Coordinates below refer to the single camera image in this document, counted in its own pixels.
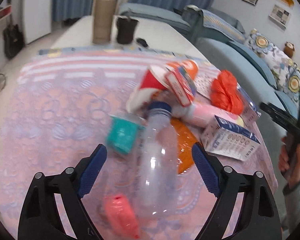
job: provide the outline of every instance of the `clear plastic bottle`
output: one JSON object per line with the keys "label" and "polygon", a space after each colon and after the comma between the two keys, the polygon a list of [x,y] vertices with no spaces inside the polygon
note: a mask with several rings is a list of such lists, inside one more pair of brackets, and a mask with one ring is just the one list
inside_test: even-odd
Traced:
{"label": "clear plastic bottle", "polygon": [[148,109],[135,208],[141,218],[158,219],[174,214],[177,206],[177,133],[170,124],[171,106],[155,101]]}

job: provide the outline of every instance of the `figurine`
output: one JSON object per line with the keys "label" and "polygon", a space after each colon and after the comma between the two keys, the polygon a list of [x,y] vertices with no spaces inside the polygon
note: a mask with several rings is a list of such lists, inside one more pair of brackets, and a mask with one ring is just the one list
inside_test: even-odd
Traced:
{"label": "figurine", "polygon": [[293,57],[293,53],[294,53],[294,45],[291,42],[286,42],[285,47],[283,49],[283,52],[289,58],[292,58]]}

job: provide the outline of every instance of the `plastic bottle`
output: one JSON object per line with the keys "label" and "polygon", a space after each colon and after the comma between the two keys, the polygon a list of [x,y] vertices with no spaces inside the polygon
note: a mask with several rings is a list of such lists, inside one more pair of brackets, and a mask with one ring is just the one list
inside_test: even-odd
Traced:
{"label": "plastic bottle", "polygon": [[152,220],[175,213],[178,149],[177,133],[170,124],[171,106],[155,101],[148,109],[135,210],[139,217]]}
{"label": "plastic bottle", "polygon": [[194,101],[190,106],[183,107],[175,105],[172,108],[172,115],[181,118],[183,121],[199,127],[205,128],[215,115],[226,119],[227,121],[244,126],[240,116],[232,114],[218,107]]}

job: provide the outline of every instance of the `pink tablecloth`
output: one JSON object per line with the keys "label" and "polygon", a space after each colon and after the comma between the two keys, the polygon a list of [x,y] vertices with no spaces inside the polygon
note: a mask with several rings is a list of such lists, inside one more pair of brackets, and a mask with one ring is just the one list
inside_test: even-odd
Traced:
{"label": "pink tablecloth", "polygon": [[[121,51],[77,52],[51,58],[41,56],[25,66],[11,99],[2,128],[0,154],[0,212],[8,231],[16,238],[18,220],[26,192],[34,174],[59,174],[89,156],[105,142],[110,114],[125,108],[129,94],[140,82],[149,64],[176,60],[174,56]],[[200,73],[217,74],[207,61],[198,60]],[[252,131],[261,147],[248,161],[220,157],[223,165],[237,172],[262,171],[274,191],[277,182],[269,154],[258,127]],[[123,169],[128,171],[123,180]],[[115,158],[108,158],[90,194],[82,201],[105,240],[115,239],[104,220],[103,192],[115,187],[131,192],[133,170]],[[143,224],[143,234],[151,239],[194,239],[207,219],[216,198],[207,191],[193,166],[178,177],[178,210],[167,219]],[[242,195],[237,198],[226,235],[234,230]],[[72,235],[65,211],[57,198],[66,231]]]}

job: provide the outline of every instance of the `hand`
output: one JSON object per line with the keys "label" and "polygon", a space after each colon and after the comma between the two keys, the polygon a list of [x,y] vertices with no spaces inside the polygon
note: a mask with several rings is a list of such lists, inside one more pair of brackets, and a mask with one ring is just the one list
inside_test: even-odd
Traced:
{"label": "hand", "polygon": [[[285,172],[289,169],[289,164],[288,164],[289,157],[285,145],[286,137],[283,137],[281,141],[284,143],[284,145],[282,145],[281,147],[281,154],[279,156],[278,167],[281,172]],[[296,155],[297,155],[296,166],[292,171],[290,178],[288,178],[289,188],[293,188],[296,184],[298,184],[298,182],[300,182],[300,144],[298,144],[297,146]]]}

